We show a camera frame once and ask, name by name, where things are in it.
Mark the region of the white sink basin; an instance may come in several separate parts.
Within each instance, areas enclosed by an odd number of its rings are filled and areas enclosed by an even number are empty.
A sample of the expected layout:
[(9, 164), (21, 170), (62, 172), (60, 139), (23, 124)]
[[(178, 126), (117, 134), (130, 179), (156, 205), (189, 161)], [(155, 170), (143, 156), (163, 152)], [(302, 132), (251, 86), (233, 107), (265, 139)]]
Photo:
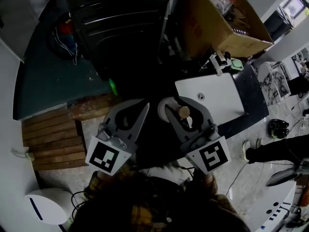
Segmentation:
[(205, 106), (217, 125), (245, 114), (234, 79), (229, 73), (179, 80), (175, 86), (179, 96)]

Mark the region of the person's right forearm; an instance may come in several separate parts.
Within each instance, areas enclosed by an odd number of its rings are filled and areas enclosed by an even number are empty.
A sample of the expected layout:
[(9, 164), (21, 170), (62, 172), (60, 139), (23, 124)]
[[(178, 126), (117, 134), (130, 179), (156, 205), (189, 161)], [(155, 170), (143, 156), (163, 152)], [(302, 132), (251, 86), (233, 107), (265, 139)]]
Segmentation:
[(217, 183), (213, 174), (204, 174), (201, 171), (195, 170), (193, 177), (194, 191), (207, 196), (217, 195)]

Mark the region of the white cabinet with black marks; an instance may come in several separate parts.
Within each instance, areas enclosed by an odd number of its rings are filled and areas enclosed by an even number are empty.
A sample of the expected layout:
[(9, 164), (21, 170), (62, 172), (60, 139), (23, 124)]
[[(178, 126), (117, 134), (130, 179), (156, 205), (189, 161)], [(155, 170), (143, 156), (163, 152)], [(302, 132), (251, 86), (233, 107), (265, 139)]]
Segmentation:
[(295, 188), (295, 181), (269, 187), (245, 216), (251, 232), (272, 232), (293, 204)]

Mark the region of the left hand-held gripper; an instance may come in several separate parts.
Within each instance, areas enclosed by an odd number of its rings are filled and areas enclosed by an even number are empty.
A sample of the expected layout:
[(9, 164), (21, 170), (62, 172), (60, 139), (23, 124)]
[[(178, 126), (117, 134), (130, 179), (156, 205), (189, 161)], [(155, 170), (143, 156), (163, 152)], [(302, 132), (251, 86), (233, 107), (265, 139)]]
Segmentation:
[(85, 162), (108, 175), (126, 163), (136, 163), (136, 140), (149, 112), (149, 102), (132, 99), (113, 106), (97, 136), (92, 137)]

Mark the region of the person's light trouser legs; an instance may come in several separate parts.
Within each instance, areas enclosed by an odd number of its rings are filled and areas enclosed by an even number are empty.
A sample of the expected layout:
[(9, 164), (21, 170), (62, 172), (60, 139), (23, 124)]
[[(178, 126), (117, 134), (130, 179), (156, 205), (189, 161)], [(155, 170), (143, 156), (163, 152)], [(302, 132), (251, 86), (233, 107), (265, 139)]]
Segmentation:
[(193, 180), (188, 170), (180, 168), (180, 166), (173, 166), (171, 164), (163, 165), (161, 167), (152, 167), (147, 169), (141, 169), (141, 173), (148, 177), (162, 178), (170, 181), (178, 186), (184, 185), (187, 182)]

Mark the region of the black table top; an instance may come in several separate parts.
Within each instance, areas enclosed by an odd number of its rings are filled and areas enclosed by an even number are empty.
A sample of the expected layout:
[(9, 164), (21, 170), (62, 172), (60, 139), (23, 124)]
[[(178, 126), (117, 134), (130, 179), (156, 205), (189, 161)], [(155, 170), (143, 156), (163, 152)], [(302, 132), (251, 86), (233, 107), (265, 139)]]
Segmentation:
[[(245, 65), (240, 72), (225, 68), (224, 73), (232, 75), (245, 111), (244, 115), (217, 125), (221, 136), (231, 138), (268, 116), (268, 109), (250, 65)], [(214, 74), (217, 75), (214, 69), (199, 69), (186, 61), (179, 68), (162, 67), (137, 75), (132, 94), (150, 102), (149, 114), (138, 139), (140, 147), (136, 152), (137, 163), (141, 167), (159, 166), (183, 157), (176, 133), (159, 118), (157, 105), (165, 97), (179, 95), (176, 81)]]

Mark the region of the white bottle with cork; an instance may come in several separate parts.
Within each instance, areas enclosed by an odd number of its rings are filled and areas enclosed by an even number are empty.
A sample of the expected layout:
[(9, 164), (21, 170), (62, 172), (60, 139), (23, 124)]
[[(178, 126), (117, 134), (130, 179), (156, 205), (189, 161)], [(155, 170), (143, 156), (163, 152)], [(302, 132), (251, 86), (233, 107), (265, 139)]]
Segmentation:
[(165, 106), (168, 105), (172, 110), (174, 110), (181, 122), (188, 126), (192, 127), (193, 120), (190, 117), (190, 109), (187, 106), (179, 105), (178, 102), (174, 99), (174, 97), (167, 97), (160, 101), (158, 104), (157, 112), (158, 116), (165, 122), (169, 123), (169, 119), (165, 112)]

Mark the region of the person's torso in plaid shirt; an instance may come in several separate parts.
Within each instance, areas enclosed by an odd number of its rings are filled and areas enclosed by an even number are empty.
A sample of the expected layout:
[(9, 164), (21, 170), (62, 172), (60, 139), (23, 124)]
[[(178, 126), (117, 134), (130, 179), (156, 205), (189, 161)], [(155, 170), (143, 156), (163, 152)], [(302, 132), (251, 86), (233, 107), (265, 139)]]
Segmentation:
[(69, 232), (251, 232), (225, 195), (194, 191), (128, 172), (119, 191), (104, 191), (77, 210)]

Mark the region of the grey stacked laundry machine tower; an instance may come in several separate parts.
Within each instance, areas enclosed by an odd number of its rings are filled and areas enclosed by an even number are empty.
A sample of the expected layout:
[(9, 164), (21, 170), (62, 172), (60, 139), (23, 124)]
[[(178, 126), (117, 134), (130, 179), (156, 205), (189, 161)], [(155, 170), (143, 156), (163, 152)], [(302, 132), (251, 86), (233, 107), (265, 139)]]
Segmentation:
[(79, 40), (102, 79), (157, 62), (171, 0), (66, 0)]

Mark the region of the wooden plank steps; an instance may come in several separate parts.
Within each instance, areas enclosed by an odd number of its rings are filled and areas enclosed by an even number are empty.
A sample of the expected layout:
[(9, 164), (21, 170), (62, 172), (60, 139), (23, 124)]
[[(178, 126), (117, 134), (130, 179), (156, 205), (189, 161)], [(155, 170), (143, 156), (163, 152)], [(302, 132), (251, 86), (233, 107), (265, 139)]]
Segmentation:
[(114, 94), (86, 97), (22, 121), (23, 145), (34, 158), (33, 169), (47, 171), (86, 166), (82, 122), (105, 116), (120, 101)]

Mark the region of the white marble table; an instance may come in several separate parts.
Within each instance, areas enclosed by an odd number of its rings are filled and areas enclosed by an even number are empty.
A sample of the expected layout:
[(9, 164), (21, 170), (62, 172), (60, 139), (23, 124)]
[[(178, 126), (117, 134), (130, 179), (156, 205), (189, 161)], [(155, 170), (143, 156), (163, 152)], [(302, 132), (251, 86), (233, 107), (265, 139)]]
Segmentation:
[(291, 95), (281, 62), (264, 62), (252, 68), (267, 106), (281, 103)]

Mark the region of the large cardboard box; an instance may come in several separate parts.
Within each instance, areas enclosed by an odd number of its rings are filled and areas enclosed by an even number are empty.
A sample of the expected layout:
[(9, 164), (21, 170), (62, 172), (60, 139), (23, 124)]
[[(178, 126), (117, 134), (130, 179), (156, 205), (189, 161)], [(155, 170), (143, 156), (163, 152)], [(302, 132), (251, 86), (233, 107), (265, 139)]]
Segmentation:
[(226, 21), (210, 0), (180, 0), (176, 12), (182, 42), (191, 58), (213, 47), (248, 58), (273, 45), (265, 25), (247, 0), (235, 0), (235, 19)]

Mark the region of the white round bin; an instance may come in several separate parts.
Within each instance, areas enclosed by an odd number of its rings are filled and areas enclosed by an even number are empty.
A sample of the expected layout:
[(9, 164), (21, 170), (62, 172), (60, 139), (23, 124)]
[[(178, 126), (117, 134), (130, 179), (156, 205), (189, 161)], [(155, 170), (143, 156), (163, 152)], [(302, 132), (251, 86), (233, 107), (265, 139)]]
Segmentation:
[(38, 221), (61, 225), (71, 217), (72, 194), (61, 188), (37, 189), (25, 195), (29, 213)]

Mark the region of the green plastic bottle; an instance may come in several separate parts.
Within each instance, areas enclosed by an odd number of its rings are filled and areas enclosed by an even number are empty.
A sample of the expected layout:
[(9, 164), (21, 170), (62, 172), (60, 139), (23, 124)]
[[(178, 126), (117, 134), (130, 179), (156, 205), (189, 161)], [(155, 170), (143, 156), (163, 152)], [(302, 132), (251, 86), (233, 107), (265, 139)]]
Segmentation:
[(118, 96), (119, 94), (118, 94), (118, 90), (117, 90), (116, 84), (115, 84), (115, 82), (111, 78), (109, 79), (109, 85), (110, 85), (110, 88), (111, 88), (113, 94), (115, 96)]

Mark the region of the green soap dish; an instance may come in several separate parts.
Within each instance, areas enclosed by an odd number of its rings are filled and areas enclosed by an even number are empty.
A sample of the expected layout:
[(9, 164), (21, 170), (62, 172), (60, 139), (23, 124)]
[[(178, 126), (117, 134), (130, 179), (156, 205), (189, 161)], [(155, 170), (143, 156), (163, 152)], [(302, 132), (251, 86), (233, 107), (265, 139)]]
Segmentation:
[(244, 69), (243, 67), (243, 63), (241, 60), (236, 59), (236, 58), (231, 58), (231, 64), (230, 67), (233, 70), (237, 70), (237, 71), (242, 71)]

